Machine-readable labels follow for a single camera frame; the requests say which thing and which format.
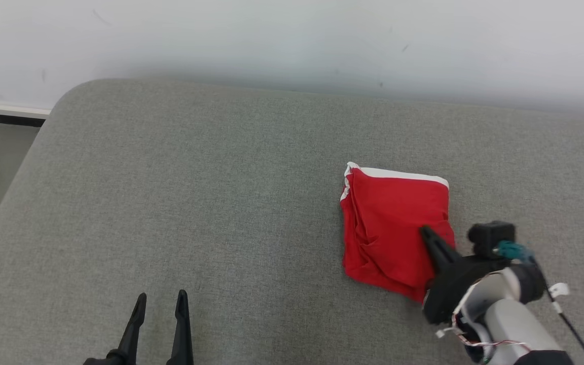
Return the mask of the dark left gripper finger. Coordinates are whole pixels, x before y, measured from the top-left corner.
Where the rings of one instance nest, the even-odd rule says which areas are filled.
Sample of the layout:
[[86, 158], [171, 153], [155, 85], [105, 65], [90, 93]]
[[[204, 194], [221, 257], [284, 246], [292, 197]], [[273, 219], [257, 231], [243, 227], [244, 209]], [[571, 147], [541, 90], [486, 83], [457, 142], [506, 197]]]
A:
[[193, 364], [191, 318], [188, 294], [185, 289], [178, 292], [175, 318], [176, 330], [169, 364]]
[[121, 359], [120, 364], [136, 364], [139, 331], [144, 322], [147, 300], [146, 293], [140, 293], [137, 297], [120, 344], [116, 349], [116, 356]]

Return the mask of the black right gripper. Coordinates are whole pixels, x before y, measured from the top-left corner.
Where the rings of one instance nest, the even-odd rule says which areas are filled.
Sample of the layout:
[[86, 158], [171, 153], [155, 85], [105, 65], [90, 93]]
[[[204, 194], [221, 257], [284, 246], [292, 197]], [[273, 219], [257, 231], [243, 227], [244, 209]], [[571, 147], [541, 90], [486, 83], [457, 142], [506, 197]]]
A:
[[430, 226], [419, 228], [435, 278], [422, 312], [431, 325], [451, 323], [451, 316], [469, 287], [485, 275], [510, 265], [506, 259], [489, 260], [477, 255], [462, 257]]

